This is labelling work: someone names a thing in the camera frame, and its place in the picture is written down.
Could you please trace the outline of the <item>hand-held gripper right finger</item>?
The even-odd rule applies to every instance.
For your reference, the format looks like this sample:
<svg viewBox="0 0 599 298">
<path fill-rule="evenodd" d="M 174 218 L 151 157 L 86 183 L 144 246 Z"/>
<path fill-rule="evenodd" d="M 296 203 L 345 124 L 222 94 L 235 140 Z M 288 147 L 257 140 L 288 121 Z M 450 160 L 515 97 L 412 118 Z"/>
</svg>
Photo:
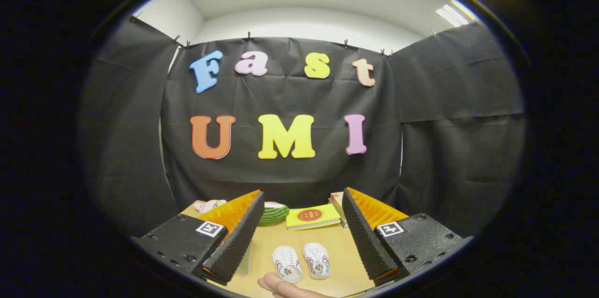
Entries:
<svg viewBox="0 0 599 298">
<path fill-rule="evenodd" d="M 359 257 L 374 285 L 432 268 L 471 241 L 427 213 L 406 215 L 347 187 L 342 209 Z"/>
</svg>

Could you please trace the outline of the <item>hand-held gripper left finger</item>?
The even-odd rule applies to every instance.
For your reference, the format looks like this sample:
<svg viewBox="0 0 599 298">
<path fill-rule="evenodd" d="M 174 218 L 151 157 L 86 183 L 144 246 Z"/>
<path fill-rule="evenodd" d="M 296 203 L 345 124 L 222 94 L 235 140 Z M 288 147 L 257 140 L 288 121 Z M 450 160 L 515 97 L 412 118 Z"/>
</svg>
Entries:
<svg viewBox="0 0 599 298">
<path fill-rule="evenodd" d="M 263 211 L 264 193 L 256 190 L 198 217 L 175 215 L 133 241 L 173 270 L 227 285 L 241 264 Z"/>
</svg>

